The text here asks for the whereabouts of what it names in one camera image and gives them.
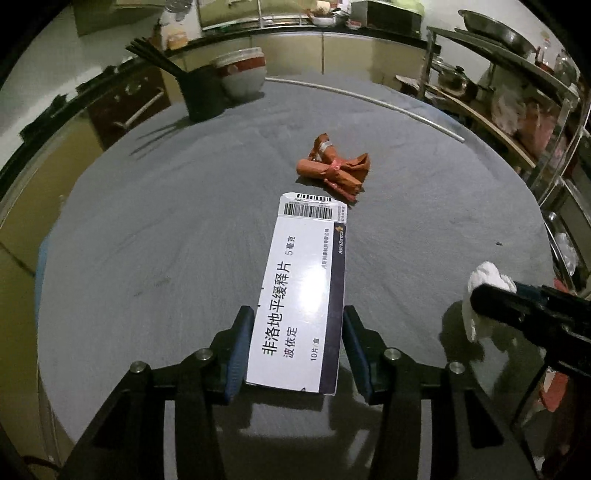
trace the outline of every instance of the barcode label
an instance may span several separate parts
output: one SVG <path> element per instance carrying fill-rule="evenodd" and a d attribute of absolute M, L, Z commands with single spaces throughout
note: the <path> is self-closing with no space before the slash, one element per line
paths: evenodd
<path fill-rule="evenodd" d="M 319 195 L 306 195 L 304 193 L 298 193 L 295 198 L 299 198 L 302 200 L 316 200 L 318 202 L 332 202 L 332 198 L 330 197 L 321 197 Z"/>
<path fill-rule="evenodd" d="M 322 205 L 309 205 L 307 203 L 287 202 L 283 215 L 296 217 L 322 218 L 332 220 L 332 209 Z"/>

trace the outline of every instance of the white tissue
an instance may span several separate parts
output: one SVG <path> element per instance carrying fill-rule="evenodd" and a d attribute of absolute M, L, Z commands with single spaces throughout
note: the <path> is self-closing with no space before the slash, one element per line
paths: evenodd
<path fill-rule="evenodd" d="M 513 280 L 507 275 L 499 272 L 494 263 L 484 262 L 478 265 L 478 268 L 472 272 L 468 279 L 468 285 L 462 303 L 462 318 L 464 319 L 464 328 L 466 329 L 466 336 L 471 342 L 476 342 L 479 338 L 485 338 L 492 334 L 492 329 L 495 326 L 495 321 L 478 315 L 472 310 L 470 304 L 470 295 L 472 290 L 479 287 L 483 283 L 502 288 L 503 290 L 515 293 L 517 287 Z"/>

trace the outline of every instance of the round table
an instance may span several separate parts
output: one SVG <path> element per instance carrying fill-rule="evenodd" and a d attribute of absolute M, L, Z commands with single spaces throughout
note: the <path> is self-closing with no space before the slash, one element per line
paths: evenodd
<path fill-rule="evenodd" d="M 407 108 L 466 142 L 359 99 L 270 82 L 262 98 L 207 122 L 192 125 L 177 104 L 126 134 L 80 177 L 49 239 L 39 364 L 73 440 L 131 362 L 176 363 L 240 305 L 256 306 L 280 196 L 324 193 L 295 171 L 324 132 L 344 157 L 372 160 L 349 209 L 345 303 L 418 362 L 470 364 L 506 417 L 515 408 L 540 365 L 536 349 L 513 333 L 468 343 L 460 304 L 486 260 L 551 284 L 533 196 L 436 109 L 369 82 L 301 78 Z M 215 409 L 229 479 L 365 478 L 380 415 L 356 393 L 343 349 L 334 397 L 247 386 Z"/>

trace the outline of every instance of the wooden board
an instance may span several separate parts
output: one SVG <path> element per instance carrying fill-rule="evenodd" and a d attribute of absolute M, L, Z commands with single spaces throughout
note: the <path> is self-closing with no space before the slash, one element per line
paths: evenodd
<path fill-rule="evenodd" d="M 535 167 L 536 159 L 532 157 L 529 153 L 527 153 L 524 148 L 512 137 L 507 135 L 503 130 L 497 127 L 490 119 L 482 115 L 481 113 L 477 112 L 474 108 L 470 105 L 458 100 L 451 95 L 448 95 L 438 87 L 433 85 L 427 85 L 427 89 L 431 90 L 432 92 L 436 93 L 444 97 L 446 100 L 449 100 L 451 103 L 456 105 L 462 112 L 466 115 L 471 116 L 475 120 L 478 120 L 490 133 L 492 133 L 495 137 L 497 137 L 503 144 L 509 148 L 512 152 L 515 153 L 516 159 L 520 163 L 520 167 L 524 168 L 528 171 L 532 170 Z"/>

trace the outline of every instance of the screw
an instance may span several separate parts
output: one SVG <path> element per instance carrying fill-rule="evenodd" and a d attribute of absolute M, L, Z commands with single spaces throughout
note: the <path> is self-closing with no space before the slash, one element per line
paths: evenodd
<path fill-rule="evenodd" d="M 449 370 L 451 370 L 456 375 L 460 375 L 466 371 L 466 367 L 460 362 L 452 362 L 449 364 Z"/>
<path fill-rule="evenodd" d="M 402 352 L 397 348 L 386 348 L 384 350 L 384 357 L 388 360 L 400 360 L 402 358 Z"/>
<path fill-rule="evenodd" d="M 195 356 L 197 357 L 197 360 L 204 362 L 213 357 L 213 352 L 209 348 L 200 348 L 195 352 Z"/>
<path fill-rule="evenodd" d="M 133 374 L 140 374 L 146 369 L 147 365 L 145 362 L 141 360 L 136 360 L 134 363 L 131 364 L 129 367 L 129 371 Z"/>

